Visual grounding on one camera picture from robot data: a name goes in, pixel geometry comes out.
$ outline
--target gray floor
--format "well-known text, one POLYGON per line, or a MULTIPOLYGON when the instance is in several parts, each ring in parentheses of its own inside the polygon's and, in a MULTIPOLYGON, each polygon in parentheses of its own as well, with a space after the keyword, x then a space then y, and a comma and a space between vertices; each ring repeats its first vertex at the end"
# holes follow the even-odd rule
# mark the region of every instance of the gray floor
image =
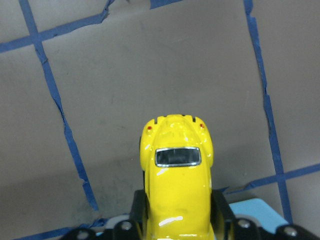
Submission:
MULTIPOLYGON (((105 5, 29 2, 39 31, 98 14, 105 5)), ((1 6, 0 43, 27 36, 19 2, 1 6)), ((116 0, 103 23, 43 42, 99 212, 86 200, 34 47, 0 54, 2 239, 127 213, 142 187, 139 136, 160 115, 206 122, 214 188, 275 174, 243 2, 149 8, 147 0, 116 0)), ((315 0, 254 1, 285 172, 319 163, 319 11, 315 0)), ((287 181, 293 221, 318 235, 319 180, 316 172, 287 181)), ((258 197, 283 214, 275 183, 226 197, 258 197)))

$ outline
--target tape line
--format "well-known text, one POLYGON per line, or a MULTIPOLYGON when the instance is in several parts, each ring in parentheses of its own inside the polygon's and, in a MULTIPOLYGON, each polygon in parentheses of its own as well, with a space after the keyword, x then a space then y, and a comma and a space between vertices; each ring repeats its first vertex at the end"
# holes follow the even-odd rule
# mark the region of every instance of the tape line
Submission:
POLYGON ((172 3, 177 3, 182 0, 150 0, 150 9, 156 9, 159 7, 162 7, 164 5, 172 4, 172 3))
POLYGON ((298 177, 301 177, 304 175, 313 174, 318 171, 320 171, 320 163, 315 164, 315 165, 311 165, 311 166, 306 166, 306 167, 303 167, 300 169, 288 171, 282 175, 273 175, 273 176, 264 177, 261 179, 254 180, 254 181, 250 182, 243 190, 246 191, 249 189, 254 189, 254 188, 257 188, 260 186, 275 183, 278 181, 277 176, 283 176, 285 180, 289 180, 289 179, 298 178, 298 177))
MULTIPOLYGON (((100 218, 95 220, 92 224, 81 224, 78 228, 94 228, 94 227, 103 227, 104 225, 106 225, 108 222, 108 219, 106 218, 100 218)), ((34 234, 34 235, 30 235, 30 236, 24 236, 21 238, 16 238, 14 240, 44 240, 44 239, 51 239, 51 238, 55 238, 55 237, 60 237, 63 236, 65 234, 67 234, 68 232, 70 232, 71 230, 75 229, 74 227, 64 227, 64 228, 59 228, 56 230, 52 230, 52 231, 46 231, 46 232, 42 232, 42 233, 38 233, 38 234, 34 234)))
POLYGON ((47 86, 49 88, 50 94, 51 94, 55 104, 57 105, 57 107, 61 113, 61 117, 63 119, 63 125, 64 125, 64 136, 67 141, 67 144, 68 144, 70 153, 72 155, 73 162, 75 164, 78 175, 79 175, 80 179, 83 180, 82 187, 84 189, 85 196, 86 196, 90 206, 95 211, 98 211, 99 210, 98 204, 97 204, 96 198, 94 196, 94 193, 92 191, 92 188, 90 186, 90 182, 89 182, 84 164, 82 162, 82 159, 80 157, 80 153, 79 153, 77 144, 73 138, 72 130, 71 130, 71 128, 67 122, 67 119, 65 117, 64 110, 63 110, 62 103, 61 103, 61 97, 60 97, 60 94, 59 94, 59 91, 58 91, 58 88, 56 85, 56 81, 55 81, 54 75, 52 73, 49 61, 48 61, 48 58, 46 56, 44 47, 42 45, 42 42, 39 40, 39 38, 34 37, 34 36, 37 36, 38 30, 36 27, 36 23, 35 23, 29 2, 28 2, 28 0, 19 0, 19 3, 20 3, 20 7, 22 10, 28 31, 30 33, 30 37, 31 37, 32 42, 34 44, 35 52, 41 62, 42 69, 44 72, 44 77, 45 77, 47 86))
POLYGON ((260 41, 259 41, 259 34, 258 34, 258 26, 255 17, 251 16, 251 12, 253 9, 253 1, 252 0, 243 0, 244 8, 245 8, 245 15, 248 24, 248 29, 250 32, 250 37, 255 53, 255 58, 258 64, 258 68, 260 71, 260 77, 263 86, 263 107, 266 114, 266 118, 268 121, 268 128, 269 128, 269 143, 271 147, 273 165, 275 169, 275 174, 277 175, 277 184, 280 193, 281 205, 283 210, 284 218, 289 222, 292 223, 292 214, 290 208, 290 201, 288 196, 288 190, 286 185, 286 180, 283 176, 284 174, 284 167, 281 160, 280 155, 280 148, 278 143, 278 137, 276 132, 276 126, 274 123, 274 116, 272 112, 271 100, 270 96, 267 92, 267 77, 265 73, 264 61, 262 58, 262 52, 260 48, 260 41))
POLYGON ((63 24, 57 27, 54 27, 49 30, 45 30, 42 32, 38 32, 37 28, 31 29, 36 30, 31 38, 31 36, 25 36, 16 40, 12 40, 9 42, 0 43, 0 53, 4 53, 7 51, 15 50, 18 48, 22 48, 28 45, 32 45, 34 42, 33 40, 39 40, 41 42, 45 40, 52 39, 54 37, 68 34, 76 29, 82 28, 84 26, 93 25, 93 24, 100 24, 102 21, 108 16, 109 14, 109 6, 115 0, 108 0, 102 10, 101 13, 93 16, 89 16, 80 20, 76 20, 67 24, 63 24))

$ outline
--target yellow toy car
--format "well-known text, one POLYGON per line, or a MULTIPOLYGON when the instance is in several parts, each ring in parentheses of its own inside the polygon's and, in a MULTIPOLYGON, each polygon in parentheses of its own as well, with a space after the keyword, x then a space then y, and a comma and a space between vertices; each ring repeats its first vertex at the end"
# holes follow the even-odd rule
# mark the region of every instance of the yellow toy car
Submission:
POLYGON ((213 240, 213 145, 205 123, 191 115, 150 120, 140 140, 147 199, 146 240, 213 240))

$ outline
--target screw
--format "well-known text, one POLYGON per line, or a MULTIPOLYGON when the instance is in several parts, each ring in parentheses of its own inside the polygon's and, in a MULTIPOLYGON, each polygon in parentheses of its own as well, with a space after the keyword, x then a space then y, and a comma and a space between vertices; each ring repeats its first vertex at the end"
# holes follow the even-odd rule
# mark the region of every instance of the screw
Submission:
POLYGON ((295 230, 291 226, 286 226, 283 231, 285 232, 285 234, 287 234, 288 236, 291 236, 291 237, 295 237, 298 235, 297 230, 295 230))
POLYGON ((124 221, 121 224, 121 228, 122 228, 122 230, 126 230, 126 231, 130 230, 132 228, 132 224, 128 221, 124 221))
POLYGON ((247 229, 250 227, 250 222, 248 220, 245 220, 245 219, 240 219, 238 221, 238 224, 240 227, 244 228, 244 229, 247 229))

